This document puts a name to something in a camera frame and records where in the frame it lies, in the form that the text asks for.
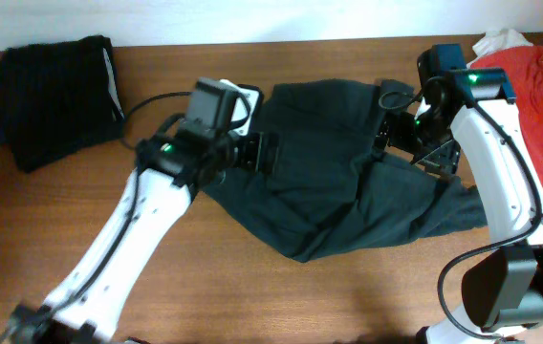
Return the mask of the dark green t-shirt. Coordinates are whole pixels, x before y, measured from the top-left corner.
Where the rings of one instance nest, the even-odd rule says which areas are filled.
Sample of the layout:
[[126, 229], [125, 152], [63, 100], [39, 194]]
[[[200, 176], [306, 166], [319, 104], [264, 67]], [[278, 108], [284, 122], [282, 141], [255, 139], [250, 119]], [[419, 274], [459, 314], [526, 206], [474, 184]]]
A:
[[387, 108], [411, 93], [392, 79], [278, 84], [251, 125], [279, 137], [273, 171], [232, 168], [206, 194], [301, 263], [484, 226], [475, 187], [433, 177], [375, 145]]

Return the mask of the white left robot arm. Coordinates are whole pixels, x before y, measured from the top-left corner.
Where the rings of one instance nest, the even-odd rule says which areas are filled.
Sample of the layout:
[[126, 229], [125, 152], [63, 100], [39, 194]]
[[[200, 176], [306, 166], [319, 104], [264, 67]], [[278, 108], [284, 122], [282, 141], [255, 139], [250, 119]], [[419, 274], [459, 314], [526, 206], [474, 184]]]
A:
[[141, 140], [121, 199], [95, 241], [38, 309], [14, 309], [0, 343], [112, 342], [143, 268], [197, 193], [228, 168], [272, 172], [278, 147], [278, 135], [257, 132], [213, 139], [158, 132]]

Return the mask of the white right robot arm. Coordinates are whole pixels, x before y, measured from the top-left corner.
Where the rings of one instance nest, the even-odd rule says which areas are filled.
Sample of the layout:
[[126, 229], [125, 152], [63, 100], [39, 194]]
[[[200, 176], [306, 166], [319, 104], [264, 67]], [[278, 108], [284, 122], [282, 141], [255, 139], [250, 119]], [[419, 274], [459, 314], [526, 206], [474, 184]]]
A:
[[415, 95], [381, 95], [379, 148], [412, 155], [448, 177], [466, 157], [490, 242], [462, 279], [461, 305], [420, 329], [420, 343], [513, 343], [543, 325], [543, 185], [523, 139], [516, 94], [500, 68], [470, 69], [457, 44], [438, 44], [417, 60]]

